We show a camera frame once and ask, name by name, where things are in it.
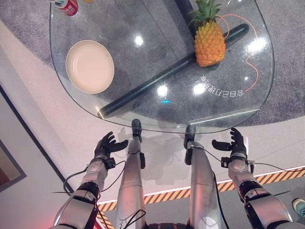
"red can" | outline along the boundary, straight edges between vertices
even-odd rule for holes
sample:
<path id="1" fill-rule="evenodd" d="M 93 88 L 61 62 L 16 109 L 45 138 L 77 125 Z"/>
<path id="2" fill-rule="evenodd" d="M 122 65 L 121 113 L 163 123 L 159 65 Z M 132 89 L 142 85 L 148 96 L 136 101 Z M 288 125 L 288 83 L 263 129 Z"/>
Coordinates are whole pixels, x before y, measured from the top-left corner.
<path id="1" fill-rule="evenodd" d="M 55 0 L 55 5 L 68 16 L 76 14 L 78 9 L 77 0 Z"/>

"hazard stripe tape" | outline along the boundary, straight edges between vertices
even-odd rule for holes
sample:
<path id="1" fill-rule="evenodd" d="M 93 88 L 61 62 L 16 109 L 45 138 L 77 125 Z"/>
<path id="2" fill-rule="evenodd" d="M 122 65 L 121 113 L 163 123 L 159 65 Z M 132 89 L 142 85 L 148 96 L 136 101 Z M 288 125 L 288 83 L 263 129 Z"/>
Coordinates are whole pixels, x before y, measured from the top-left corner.
<path id="1" fill-rule="evenodd" d="M 109 219 L 107 218 L 107 216 L 105 216 L 104 212 L 102 211 L 103 206 L 99 205 L 98 206 L 101 212 L 102 217 L 104 218 L 104 220 L 102 219 L 102 217 L 100 216 L 100 214 L 97 214 L 97 219 L 100 221 L 100 223 L 102 224 L 103 228 L 106 229 L 114 229 L 114 226 L 110 223 Z"/>
<path id="2" fill-rule="evenodd" d="M 279 181 L 303 177 L 305 175 L 305 170 L 302 169 L 304 168 L 305 166 L 301 166 L 298 168 L 286 169 L 287 171 L 280 170 L 268 174 L 256 175 L 254 177 L 261 185 L 270 184 Z M 225 192 L 225 191 L 233 190 L 234 184 L 232 180 L 220 181 L 217 182 L 217 187 L 219 192 Z M 145 194 L 144 204 L 153 204 L 153 203 L 165 202 L 174 199 L 188 198 L 190 194 L 191 194 L 190 187 L 178 188 L 175 190 L 168 190 L 159 193 Z M 117 206 L 117 200 L 111 200 L 99 204 L 99 208 L 101 212 L 115 210 L 116 206 Z"/>

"glass tabletop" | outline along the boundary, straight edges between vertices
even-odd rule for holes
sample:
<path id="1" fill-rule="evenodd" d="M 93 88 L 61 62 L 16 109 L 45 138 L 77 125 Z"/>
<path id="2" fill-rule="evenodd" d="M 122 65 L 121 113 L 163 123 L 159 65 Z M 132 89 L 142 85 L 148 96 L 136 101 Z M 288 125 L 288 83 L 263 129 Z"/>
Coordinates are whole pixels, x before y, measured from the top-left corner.
<path id="1" fill-rule="evenodd" d="M 60 82 L 84 110 L 120 125 L 138 118 L 146 130 L 184 133 L 191 124 L 211 133 L 244 122 L 269 95 L 273 48 L 255 0 L 215 3 L 226 51 L 209 67 L 196 62 L 187 15 L 197 7 L 192 0 L 78 0 L 71 17 L 51 4 L 51 55 Z M 66 73 L 67 53 L 82 40 L 102 44 L 113 58 L 113 81 L 99 94 L 78 90 Z"/>

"pineapple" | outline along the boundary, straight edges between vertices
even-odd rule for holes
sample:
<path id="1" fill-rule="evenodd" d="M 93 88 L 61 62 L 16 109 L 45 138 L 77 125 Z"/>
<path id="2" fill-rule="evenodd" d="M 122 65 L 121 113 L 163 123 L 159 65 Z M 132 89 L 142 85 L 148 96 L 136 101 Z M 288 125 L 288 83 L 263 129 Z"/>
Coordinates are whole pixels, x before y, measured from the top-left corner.
<path id="1" fill-rule="evenodd" d="M 190 23 L 197 27 L 195 35 L 195 53 L 201 67 L 216 64 L 224 59 L 225 43 L 223 32 L 216 23 L 216 14 L 220 4 L 214 5 L 215 0 L 196 0 L 199 10 L 189 14 L 194 15 Z"/>

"plate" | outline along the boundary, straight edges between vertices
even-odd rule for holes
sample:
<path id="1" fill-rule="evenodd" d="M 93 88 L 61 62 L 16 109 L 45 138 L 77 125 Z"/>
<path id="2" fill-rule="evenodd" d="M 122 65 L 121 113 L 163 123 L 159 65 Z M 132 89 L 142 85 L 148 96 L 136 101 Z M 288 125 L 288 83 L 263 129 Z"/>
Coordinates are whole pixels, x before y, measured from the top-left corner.
<path id="1" fill-rule="evenodd" d="M 113 59 L 100 43 L 84 40 L 74 44 L 66 58 L 69 79 L 79 90 L 97 94 L 106 90 L 114 76 Z"/>

